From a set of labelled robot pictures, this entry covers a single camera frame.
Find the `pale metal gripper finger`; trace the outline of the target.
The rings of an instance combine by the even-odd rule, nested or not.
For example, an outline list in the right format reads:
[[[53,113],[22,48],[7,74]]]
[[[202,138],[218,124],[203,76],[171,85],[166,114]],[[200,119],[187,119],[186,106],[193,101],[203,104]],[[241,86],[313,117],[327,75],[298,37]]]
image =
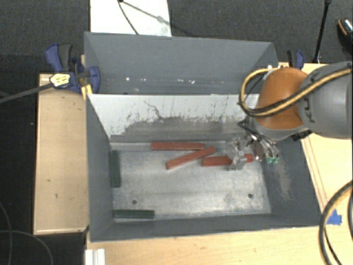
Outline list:
[[[234,157],[232,163],[229,165],[229,171],[240,171],[243,169],[244,165],[247,163],[246,157]]]
[[[247,140],[245,138],[235,138],[234,139],[234,148],[239,157],[243,157],[245,154],[245,148],[247,145]]]

